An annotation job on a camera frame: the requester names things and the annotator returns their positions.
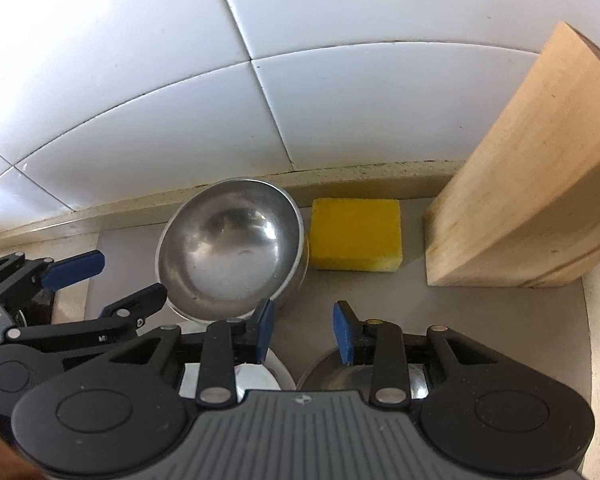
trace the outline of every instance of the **bowl rim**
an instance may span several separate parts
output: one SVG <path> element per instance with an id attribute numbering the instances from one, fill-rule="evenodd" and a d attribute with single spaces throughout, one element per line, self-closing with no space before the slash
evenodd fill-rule
<path id="1" fill-rule="evenodd" d="M 276 291 L 269 298 L 271 301 L 273 301 L 275 303 L 276 299 L 280 296 L 280 294 L 282 294 L 282 292 L 286 289 L 288 284 L 294 278 L 296 271 L 298 270 L 298 267 L 300 266 L 300 263 L 302 261 L 302 253 L 304 251 L 304 245 L 306 244 L 306 241 L 304 239 L 305 238 L 305 236 L 304 236 L 304 221 L 302 220 L 302 214 L 300 213 L 300 208 L 298 207 L 298 204 L 296 204 L 296 201 L 291 197 L 291 195 L 289 195 L 289 193 L 286 192 L 281 187 L 276 186 L 275 184 L 272 184 L 271 182 L 268 182 L 267 180 L 263 180 L 261 178 L 255 178 L 255 177 L 250 177 L 250 176 L 236 176 L 236 177 L 226 178 L 224 180 L 220 180 L 213 184 L 209 184 L 208 186 L 205 187 L 205 189 L 203 189 L 199 193 L 196 193 L 194 196 L 192 196 L 188 200 L 184 201 L 179 206 L 179 208 L 176 210 L 176 212 L 171 216 L 170 220 L 167 222 L 167 225 L 164 226 L 164 229 L 162 230 L 162 233 L 160 234 L 160 239 L 158 240 L 158 247 L 155 250 L 155 258 L 154 258 L 154 271 L 155 271 L 156 280 L 159 283 L 162 283 L 162 281 L 160 280 L 160 271 L 159 271 L 160 250 L 162 249 L 162 243 L 164 241 L 165 236 L 167 235 L 169 227 L 171 227 L 171 224 L 175 221 L 175 219 L 178 217 L 180 212 L 187 205 L 189 205 L 190 202 L 197 199 L 201 195 L 205 194 L 212 188 L 215 188 L 216 186 L 221 186 L 223 184 L 228 184 L 229 182 L 256 182 L 258 184 L 265 184 L 266 186 L 269 186 L 269 187 L 275 189 L 280 194 L 282 194 L 286 198 L 286 200 L 291 204 L 291 207 L 293 208 L 294 213 L 296 214 L 296 220 L 298 221 L 298 246 L 296 247 L 296 257 L 294 259 L 293 265 L 291 266 L 291 269 L 286 274 L 284 281 L 280 284 L 280 286 L 276 289 Z M 173 303 L 173 301 L 171 301 L 171 299 L 169 298 L 169 289 L 168 288 L 167 288 L 167 300 L 165 301 L 165 305 L 169 305 L 169 307 L 171 307 L 174 311 L 176 311 L 178 314 L 185 317 L 186 319 L 190 319 L 192 321 L 197 321 L 202 324 L 211 324 L 214 321 L 218 321 L 221 319 L 227 319 L 224 317 L 219 317 L 218 319 L 212 319 L 212 320 L 199 319 L 197 317 L 193 317 L 191 314 L 185 313 L 180 307 L 178 307 L 175 303 Z M 242 319 L 245 317 L 249 317 L 252 313 L 253 313 L 253 310 L 250 310 L 249 312 L 241 314 L 240 316 L 237 316 L 237 317 L 239 319 Z"/>

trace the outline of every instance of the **stainless steel bowl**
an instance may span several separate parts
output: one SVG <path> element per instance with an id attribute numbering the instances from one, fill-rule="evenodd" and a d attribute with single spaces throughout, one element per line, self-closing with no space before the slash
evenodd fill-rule
<path id="1" fill-rule="evenodd" d="M 411 399 L 424 399 L 429 395 L 422 365 L 411 364 L 409 382 Z M 330 390 L 358 390 L 365 401 L 369 400 L 371 365 L 347 366 L 340 360 L 340 352 L 332 350 L 323 355 L 298 381 L 298 390 L 321 392 Z"/>
<path id="2" fill-rule="evenodd" d="M 298 206 L 252 178 L 207 187 L 165 227 L 155 259 L 171 307 L 193 320 L 248 316 L 261 298 L 280 306 L 306 273 Z"/>

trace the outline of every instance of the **wall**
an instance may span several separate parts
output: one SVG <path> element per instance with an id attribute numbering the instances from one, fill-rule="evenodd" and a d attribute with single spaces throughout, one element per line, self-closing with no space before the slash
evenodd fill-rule
<path id="1" fill-rule="evenodd" d="M 600 0 L 0 0 L 0 231 L 229 176 L 464 158 Z"/>

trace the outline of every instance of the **sponge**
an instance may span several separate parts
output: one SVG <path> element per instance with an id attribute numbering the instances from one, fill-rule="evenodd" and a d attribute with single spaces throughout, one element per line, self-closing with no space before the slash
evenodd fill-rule
<path id="1" fill-rule="evenodd" d="M 318 198 L 309 238 L 315 269 L 392 272 L 402 263 L 397 200 Z"/>

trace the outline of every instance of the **wooden knife block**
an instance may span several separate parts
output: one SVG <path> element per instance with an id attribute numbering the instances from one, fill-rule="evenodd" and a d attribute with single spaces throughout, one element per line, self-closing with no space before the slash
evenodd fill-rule
<path id="1" fill-rule="evenodd" d="M 559 286 L 600 261 L 600 49 L 556 28 L 425 229 L 429 285 Z"/>

